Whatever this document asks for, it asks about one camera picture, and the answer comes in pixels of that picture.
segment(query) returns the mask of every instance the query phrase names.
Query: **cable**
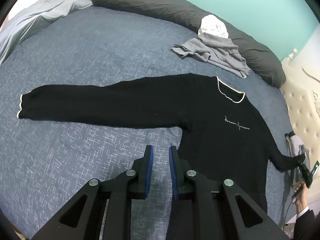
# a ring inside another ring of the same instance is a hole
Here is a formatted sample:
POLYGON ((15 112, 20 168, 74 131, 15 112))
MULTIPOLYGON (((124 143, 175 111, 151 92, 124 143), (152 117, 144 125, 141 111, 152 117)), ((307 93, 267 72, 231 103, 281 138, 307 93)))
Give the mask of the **cable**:
POLYGON ((289 206, 288 206, 287 212, 286 212, 286 214, 285 214, 285 217, 284 217, 283 227, 282 227, 282 230, 283 230, 283 231, 284 231, 285 220, 286 220, 286 218, 287 218, 287 214, 288 214, 289 208, 290 208, 293 200, 294 200, 294 199, 291 200, 291 202, 290 202, 290 204, 289 204, 289 206))

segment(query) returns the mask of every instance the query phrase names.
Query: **black jacket sleeve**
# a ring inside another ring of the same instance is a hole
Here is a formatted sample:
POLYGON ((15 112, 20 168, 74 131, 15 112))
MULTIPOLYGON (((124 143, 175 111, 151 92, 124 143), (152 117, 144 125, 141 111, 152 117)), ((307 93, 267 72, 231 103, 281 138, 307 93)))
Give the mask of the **black jacket sleeve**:
POLYGON ((313 210, 308 210, 296 220, 293 231, 293 240, 304 240, 308 236, 310 229, 314 226, 315 214, 313 210))
POLYGON ((21 97, 19 118, 114 127, 190 128, 190 74, 146 77, 113 85, 45 85, 21 97))
POLYGON ((281 154, 266 122, 263 120, 263 117, 254 106, 252 107, 254 108, 257 122, 261 129, 261 139, 265 153, 273 165, 280 171, 288 171, 296 168, 300 162, 303 163, 306 158, 305 154, 295 157, 289 157, 281 154))

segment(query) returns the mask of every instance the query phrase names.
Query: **headboard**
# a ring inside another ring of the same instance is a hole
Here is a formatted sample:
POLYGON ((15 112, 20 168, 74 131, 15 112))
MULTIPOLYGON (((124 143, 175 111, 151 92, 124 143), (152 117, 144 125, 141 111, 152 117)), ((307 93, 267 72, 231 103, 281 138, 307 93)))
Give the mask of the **headboard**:
MULTIPOLYGON (((308 65, 292 64, 296 49, 282 61, 287 81, 280 88, 287 103, 290 122, 310 150, 313 167, 320 160, 320 72, 308 65)), ((310 203, 320 199, 320 172, 316 174, 309 190, 310 203)))

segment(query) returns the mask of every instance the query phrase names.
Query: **neckline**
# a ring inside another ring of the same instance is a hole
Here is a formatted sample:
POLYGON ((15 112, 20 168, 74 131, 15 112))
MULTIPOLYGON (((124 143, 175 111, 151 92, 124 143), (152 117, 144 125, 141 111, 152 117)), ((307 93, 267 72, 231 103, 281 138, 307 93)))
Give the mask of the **neckline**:
POLYGON ((242 102, 242 100, 244 99, 244 96, 245 96, 245 92, 242 92, 242 91, 238 91, 238 90, 235 90, 234 88, 230 87, 229 85, 227 85, 226 83, 224 83, 223 81, 221 81, 218 76, 217 76, 217 81, 218 81, 218 90, 219 92, 224 95, 226 98, 228 98, 229 100, 231 100, 232 102, 236 103, 236 104, 239 104, 242 102), (220 90, 220 86, 219 86, 219 83, 222 83, 223 85, 225 85, 226 87, 232 89, 234 92, 238 93, 238 94, 243 94, 242 98, 240 101, 234 101, 233 99, 231 99, 230 97, 228 97, 226 94, 222 93, 221 90, 220 90))

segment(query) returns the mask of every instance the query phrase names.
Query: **silver screw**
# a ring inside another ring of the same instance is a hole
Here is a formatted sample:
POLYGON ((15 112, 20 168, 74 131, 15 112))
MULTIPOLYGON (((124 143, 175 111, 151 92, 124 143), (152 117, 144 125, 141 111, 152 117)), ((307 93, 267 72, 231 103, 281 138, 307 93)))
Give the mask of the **silver screw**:
POLYGON ((196 174, 197 173, 194 170, 188 170, 187 171, 187 175, 190 176, 190 177, 196 176, 196 174))
POLYGON ((231 187, 233 185, 233 181, 231 179, 225 179, 224 184, 228 187, 231 187))
POLYGON ((90 179, 89 185, 90 186, 96 186, 98 185, 99 181, 97 179, 90 179))
POLYGON ((135 170, 128 170, 125 174, 127 174, 127 176, 134 176, 134 175, 136 175, 136 171, 135 170))

